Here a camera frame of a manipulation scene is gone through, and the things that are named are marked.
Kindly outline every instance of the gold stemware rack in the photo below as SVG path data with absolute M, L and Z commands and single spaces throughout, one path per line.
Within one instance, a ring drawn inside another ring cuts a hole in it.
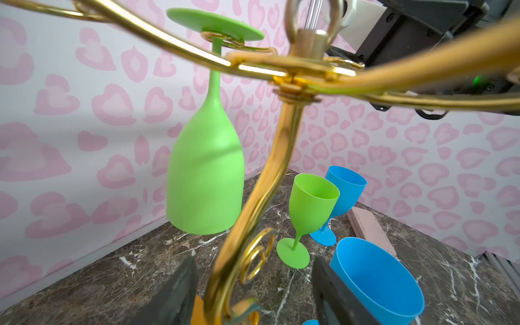
M 246 298 L 231 306 L 235 283 L 250 282 L 264 265 L 274 244 L 272 228 L 256 228 L 280 186 L 296 142 L 303 109 L 319 101 L 317 95 L 348 95 L 382 105 L 426 110 L 520 111 L 520 93 L 502 95 L 407 95 L 413 87 L 426 87 L 479 73 L 503 73 L 520 82 L 520 17 L 488 30 L 460 37 L 429 52 L 365 69 L 362 62 L 324 58 L 340 24 L 343 1 L 329 0 L 328 31 L 298 29 L 295 19 L 301 0 L 288 0 L 284 26 L 291 43 L 288 56 L 274 48 L 246 46 L 226 35 L 224 46 L 240 51 L 225 57 L 190 44 L 135 15 L 114 0 L 73 0 L 74 9 L 30 0 L 0 0 L 21 9 L 72 19 L 116 23 L 161 49 L 207 68 L 242 77 L 262 79 L 275 86 L 283 102 L 273 147 L 264 171 L 231 229 L 212 267 L 204 297 L 204 317 L 209 324 L 258 324 L 260 306 Z M 269 238 L 266 246 L 260 245 Z M 253 268 L 251 265 L 259 259 Z

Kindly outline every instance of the white marble vein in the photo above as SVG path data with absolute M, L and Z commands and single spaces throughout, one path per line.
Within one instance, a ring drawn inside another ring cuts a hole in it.
M 280 312 L 282 311 L 283 306 L 287 302 L 287 297 L 289 296 L 289 292 L 291 291 L 291 284 L 292 284 L 292 280 L 294 279 L 295 274 L 296 273 L 293 273 L 293 275 L 291 276 L 291 279 L 289 280 L 289 284 L 287 285 L 287 288 L 285 289 L 285 295 L 283 295 L 282 302 L 280 303 L 280 306 L 278 307 L 278 310 L 276 311 L 274 325 L 278 325 L 278 317 L 280 316 Z

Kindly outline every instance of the marble countertop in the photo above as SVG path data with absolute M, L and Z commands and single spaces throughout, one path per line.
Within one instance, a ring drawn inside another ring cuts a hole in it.
M 277 239 L 295 236 L 289 219 L 295 175 L 287 172 L 259 227 L 276 228 Z M 244 203 L 257 180 L 258 175 L 245 182 Z M 417 324 L 520 324 L 520 302 L 490 264 L 362 204 L 356 206 L 376 215 L 399 260 L 418 281 L 426 308 Z M 338 238 L 354 236 L 346 215 L 333 219 L 331 228 Z M 198 294 L 204 297 L 210 267 L 226 235 L 190 235 L 167 223 L 7 309 L 0 314 L 0 324 L 126 324 L 189 255 L 196 257 Z M 263 308 L 260 324 L 300 325 L 315 318 L 311 265 L 315 256 L 329 261 L 335 247 L 321 246 L 310 236 L 302 243 L 311 254 L 309 267 L 291 269 L 273 251 L 250 284 L 236 285 L 236 301 L 246 295 L 258 298 Z

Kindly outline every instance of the brass spiral scroll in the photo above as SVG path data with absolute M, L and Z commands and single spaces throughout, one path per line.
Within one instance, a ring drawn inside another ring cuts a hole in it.
M 259 245 L 259 243 L 269 236 L 269 241 L 267 246 Z M 275 230 L 271 227 L 265 228 L 262 230 L 256 237 L 251 241 L 248 247 L 245 249 L 242 260 L 238 264 L 239 270 L 239 278 L 242 284 L 250 283 L 255 276 L 260 272 L 261 268 L 267 262 L 269 255 L 272 251 L 272 247 L 275 243 Z M 251 265 L 255 261 L 257 257 L 260 257 L 260 261 L 254 269 L 249 272 Z M 230 307 L 231 295 L 233 293 L 233 289 L 235 287 L 235 282 L 233 282 L 231 288 L 227 292 L 227 295 L 224 297 L 225 300 L 225 310 L 229 311 L 230 318 L 225 323 L 228 324 L 236 324 L 243 323 L 244 325 L 257 325 L 260 320 L 260 306 L 255 303 L 254 298 L 246 298 L 236 303 L 232 307 Z

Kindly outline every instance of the wooden block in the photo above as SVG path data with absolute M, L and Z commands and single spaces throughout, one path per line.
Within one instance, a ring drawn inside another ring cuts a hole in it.
M 354 229 L 356 237 L 376 244 L 389 252 L 393 257 L 397 257 L 395 248 L 388 240 L 388 237 L 373 213 L 358 207 L 353 207 L 347 212 L 347 217 Z

